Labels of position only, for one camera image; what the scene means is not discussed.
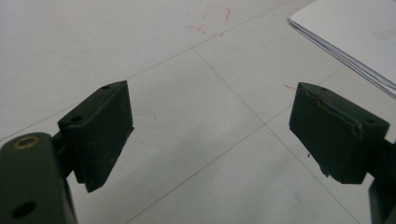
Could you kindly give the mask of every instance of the brass screw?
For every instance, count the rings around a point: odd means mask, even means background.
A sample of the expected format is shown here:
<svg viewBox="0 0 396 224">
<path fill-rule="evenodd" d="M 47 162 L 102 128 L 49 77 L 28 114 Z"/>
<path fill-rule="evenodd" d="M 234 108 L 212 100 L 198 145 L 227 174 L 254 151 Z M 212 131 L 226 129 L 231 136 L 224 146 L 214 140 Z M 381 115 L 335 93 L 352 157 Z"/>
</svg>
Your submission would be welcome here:
<svg viewBox="0 0 396 224">
<path fill-rule="evenodd" d="M 26 149 L 36 145 L 39 141 L 40 138 L 37 136 L 27 136 L 16 141 L 14 143 L 14 149 Z"/>
</svg>

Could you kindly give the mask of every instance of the paper stack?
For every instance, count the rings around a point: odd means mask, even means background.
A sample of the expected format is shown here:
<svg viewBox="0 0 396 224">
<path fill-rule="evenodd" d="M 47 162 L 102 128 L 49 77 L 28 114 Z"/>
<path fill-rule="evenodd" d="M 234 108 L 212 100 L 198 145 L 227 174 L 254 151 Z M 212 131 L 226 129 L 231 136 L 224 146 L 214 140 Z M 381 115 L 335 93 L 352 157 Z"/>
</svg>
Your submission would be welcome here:
<svg viewBox="0 0 396 224">
<path fill-rule="evenodd" d="M 290 24 L 396 99 L 396 3 L 318 0 Z"/>
</svg>

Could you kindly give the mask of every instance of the table surface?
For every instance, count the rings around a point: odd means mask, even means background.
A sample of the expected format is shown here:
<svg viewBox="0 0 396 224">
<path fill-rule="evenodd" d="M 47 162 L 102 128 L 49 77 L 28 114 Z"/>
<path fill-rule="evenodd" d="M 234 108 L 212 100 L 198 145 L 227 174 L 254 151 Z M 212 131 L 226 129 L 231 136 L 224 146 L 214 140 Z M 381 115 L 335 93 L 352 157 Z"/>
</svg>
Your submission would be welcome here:
<svg viewBox="0 0 396 224">
<path fill-rule="evenodd" d="M 135 130 L 107 183 L 68 178 L 81 224 L 370 223 L 289 130 L 298 82 L 387 120 L 396 101 L 297 33 L 312 0 L 0 2 L 0 145 L 128 80 Z"/>
</svg>

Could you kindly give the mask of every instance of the white tabletop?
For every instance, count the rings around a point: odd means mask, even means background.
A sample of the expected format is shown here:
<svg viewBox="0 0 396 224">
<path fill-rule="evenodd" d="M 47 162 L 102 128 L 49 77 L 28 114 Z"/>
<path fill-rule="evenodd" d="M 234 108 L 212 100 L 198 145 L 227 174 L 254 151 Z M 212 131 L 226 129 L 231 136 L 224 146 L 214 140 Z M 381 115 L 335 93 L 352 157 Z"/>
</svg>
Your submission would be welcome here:
<svg viewBox="0 0 396 224">
<path fill-rule="evenodd" d="M 298 82 L 387 120 L 396 101 L 298 34 L 311 0 L 0 1 L 0 145 L 127 79 L 135 130 L 107 183 L 68 180 L 81 224 L 370 223 L 289 131 Z"/>
</svg>

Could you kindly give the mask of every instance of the stack of white paper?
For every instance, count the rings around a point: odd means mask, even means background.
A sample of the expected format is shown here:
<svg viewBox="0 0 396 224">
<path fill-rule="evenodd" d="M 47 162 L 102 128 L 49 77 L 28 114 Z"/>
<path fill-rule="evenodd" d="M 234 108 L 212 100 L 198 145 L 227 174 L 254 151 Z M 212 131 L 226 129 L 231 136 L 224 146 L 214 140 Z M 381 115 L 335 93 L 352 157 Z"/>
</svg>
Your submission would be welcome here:
<svg viewBox="0 0 396 224">
<path fill-rule="evenodd" d="M 396 99 L 395 2 L 318 0 L 290 24 Z"/>
</svg>

